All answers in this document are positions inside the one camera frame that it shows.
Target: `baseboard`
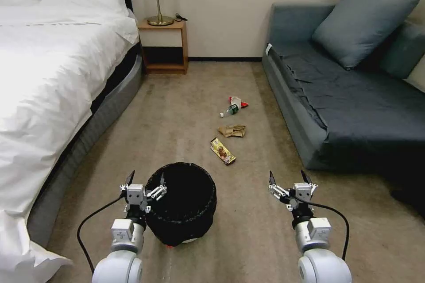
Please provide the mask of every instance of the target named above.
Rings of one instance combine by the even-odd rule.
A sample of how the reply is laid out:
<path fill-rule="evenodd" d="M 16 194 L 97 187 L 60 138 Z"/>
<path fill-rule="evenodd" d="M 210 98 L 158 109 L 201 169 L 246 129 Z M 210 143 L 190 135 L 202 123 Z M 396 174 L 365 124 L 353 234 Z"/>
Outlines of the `baseboard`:
<path fill-rule="evenodd" d="M 189 57 L 190 62 L 261 62 L 261 57 Z"/>

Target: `nightstand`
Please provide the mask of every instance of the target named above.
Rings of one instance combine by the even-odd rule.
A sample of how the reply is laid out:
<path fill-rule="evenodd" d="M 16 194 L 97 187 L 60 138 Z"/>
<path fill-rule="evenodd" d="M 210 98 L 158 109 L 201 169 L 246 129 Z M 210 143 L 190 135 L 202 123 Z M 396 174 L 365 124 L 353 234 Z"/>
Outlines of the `nightstand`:
<path fill-rule="evenodd" d="M 138 28 L 147 73 L 186 74 L 189 58 L 185 21 L 154 27 L 144 20 Z"/>

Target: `carpet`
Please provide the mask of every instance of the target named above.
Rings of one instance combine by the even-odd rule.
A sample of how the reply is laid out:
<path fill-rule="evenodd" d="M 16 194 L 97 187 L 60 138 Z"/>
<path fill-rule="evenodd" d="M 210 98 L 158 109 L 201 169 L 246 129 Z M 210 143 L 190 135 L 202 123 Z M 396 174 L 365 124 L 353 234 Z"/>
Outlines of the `carpet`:
<path fill-rule="evenodd" d="M 236 95 L 250 106 L 225 119 L 219 113 Z M 247 126 L 244 138 L 224 138 L 221 125 Z M 209 149 L 214 137 L 237 157 L 225 166 Z M 136 170 L 146 183 L 165 164 L 187 161 L 206 169 L 217 187 L 217 210 L 209 232 L 192 243 L 168 248 L 145 232 L 144 283 L 299 282 L 292 216 L 268 192 L 269 170 L 277 183 L 301 182 L 301 161 L 267 82 L 261 63 L 191 62 L 185 76 L 149 75 L 138 94 L 91 149 L 61 206 L 49 250 L 74 261 L 51 280 L 91 282 L 77 239 L 88 214 L 116 198 L 119 185 Z M 423 219 L 389 194 L 374 175 L 308 172 L 317 188 L 313 201 L 332 206 L 348 218 L 351 237 L 347 264 L 354 282 L 423 282 Z M 109 253 L 110 227 L 123 218 L 124 201 L 90 219 L 82 239 L 97 264 Z M 331 250 L 341 255 L 344 222 L 329 218 Z"/>

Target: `gray sofa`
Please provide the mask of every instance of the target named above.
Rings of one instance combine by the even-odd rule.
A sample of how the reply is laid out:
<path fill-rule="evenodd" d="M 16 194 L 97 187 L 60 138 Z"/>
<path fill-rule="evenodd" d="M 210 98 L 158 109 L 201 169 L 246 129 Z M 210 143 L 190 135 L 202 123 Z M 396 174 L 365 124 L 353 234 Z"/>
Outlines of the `gray sofa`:
<path fill-rule="evenodd" d="M 270 86 L 304 166 L 368 172 L 419 168 L 425 94 L 389 73 L 415 67 L 425 31 L 405 23 L 354 70 L 311 41 L 333 6 L 274 4 L 263 56 Z"/>

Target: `crumpled paper bag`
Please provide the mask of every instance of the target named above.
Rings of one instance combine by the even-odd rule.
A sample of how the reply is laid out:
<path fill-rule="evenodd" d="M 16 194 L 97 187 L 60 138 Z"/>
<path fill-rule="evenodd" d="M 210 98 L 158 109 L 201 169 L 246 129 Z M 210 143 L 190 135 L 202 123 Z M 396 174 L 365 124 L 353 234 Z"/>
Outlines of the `crumpled paper bag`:
<path fill-rule="evenodd" d="M 230 136 L 243 137 L 245 136 L 246 129 L 247 127 L 245 125 L 226 125 L 220 127 L 218 131 L 226 138 Z"/>

